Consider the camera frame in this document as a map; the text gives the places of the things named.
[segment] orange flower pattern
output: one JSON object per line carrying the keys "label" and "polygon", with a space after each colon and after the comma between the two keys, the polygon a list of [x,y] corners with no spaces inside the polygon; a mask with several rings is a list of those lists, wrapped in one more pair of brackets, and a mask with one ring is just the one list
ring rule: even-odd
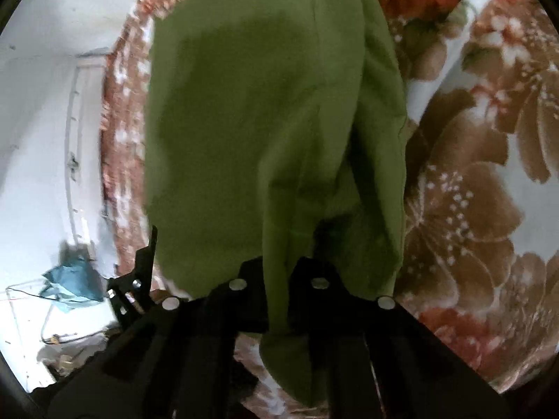
{"label": "orange flower pattern", "polygon": [[[145,243],[143,102],[149,32],[177,0],[139,0],[109,57],[103,178],[121,267]],[[546,367],[559,342],[559,36],[537,0],[379,0],[415,132],[395,295],[495,389]],[[327,417],[271,379],[258,341],[256,416]]]}

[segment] floor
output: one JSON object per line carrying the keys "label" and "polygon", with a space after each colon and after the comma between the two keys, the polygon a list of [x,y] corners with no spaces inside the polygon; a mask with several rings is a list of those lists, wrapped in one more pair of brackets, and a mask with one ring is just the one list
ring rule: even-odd
{"label": "floor", "polygon": [[41,332],[76,338],[114,320],[104,302],[53,308],[45,321],[49,301],[4,290],[23,284],[36,294],[64,242],[101,245],[99,54],[111,50],[133,2],[23,0],[0,35],[0,351],[28,391],[52,382],[37,362]]}

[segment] electrical cable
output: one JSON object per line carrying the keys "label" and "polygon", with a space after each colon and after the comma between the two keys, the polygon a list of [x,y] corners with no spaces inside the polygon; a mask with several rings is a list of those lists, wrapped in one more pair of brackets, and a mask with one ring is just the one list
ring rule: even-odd
{"label": "electrical cable", "polygon": [[83,340],[84,338],[93,337],[93,336],[96,336],[96,335],[98,335],[98,334],[103,334],[103,333],[105,332],[104,330],[102,330],[102,331],[97,331],[97,332],[93,332],[93,333],[91,333],[91,334],[87,334],[87,335],[85,335],[85,336],[76,337],[76,338],[70,338],[70,339],[68,339],[68,340],[63,340],[63,341],[58,341],[58,342],[52,342],[52,341],[46,340],[46,339],[43,337],[43,333],[44,333],[44,330],[45,330],[45,327],[46,327],[46,323],[47,323],[47,321],[48,321],[48,319],[49,319],[50,313],[52,312],[52,309],[54,308],[54,303],[55,303],[55,302],[62,302],[62,303],[75,302],[75,303],[81,303],[81,301],[73,301],[72,299],[69,299],[69,300],[67,300],[67,301],[61,301],[60,299],[45,298],[44,296],[39,296],[39,295],[37,295],[37,294],[28,293],[28,292],[26,292],[26,291],[18,290],[17,288],[12,288],[12,287],[7,287],[6,290],[12,290],[12,291],[14,291],[14,292],[20,292],[20,293],[26,294],[26,295],[28,295],[28,296],[32,296],[32,297],[34,297],[34,298],[46,299],[47,301],[51,301],[51,302],[52,302],[52,304],[51,304],[50,307],[49,307],[48,312],[46,313],[45,321],[43,322],[43,327],[41,327],[41,342],[43,342],[45,345],[63,345],[63,344],[70,344],[70,343],[73,343],[73,342],[77,342],[77,341],[79,341],[79,340]]}

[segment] green cloth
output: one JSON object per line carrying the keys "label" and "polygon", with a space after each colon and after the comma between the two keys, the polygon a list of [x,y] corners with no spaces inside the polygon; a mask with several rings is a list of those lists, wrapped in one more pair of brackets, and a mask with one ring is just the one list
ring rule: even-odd
{"label": "green cloth", "polygon": [[266,367],[324,396],[290,336],[301,256],[349,291],[390,293],[402,261],[405,98],[377,0],[187,0],[155,27],[145,187],[163,273],[193,296],[263,255]]}

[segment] black metal bracket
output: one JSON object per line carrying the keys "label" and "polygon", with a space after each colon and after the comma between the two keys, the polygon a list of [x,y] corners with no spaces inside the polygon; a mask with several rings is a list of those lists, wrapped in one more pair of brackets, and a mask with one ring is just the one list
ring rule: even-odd
{"label": "black metal bracket", "polygon": [[[58,392],[49,418],[225,419],[231,411],[235,338],[268,328],[262,259],[206,298],[155,305],[156,238],[155,229],[134,271],[110,284],[125,332]],[[352,296],[333,266],[306,258],[289,288],[290,326],[309,335],[311,359],[327,373],[332,419],[509,417],[501,396],[392,298]],[[126,305],[130,292],[143,315]]]}

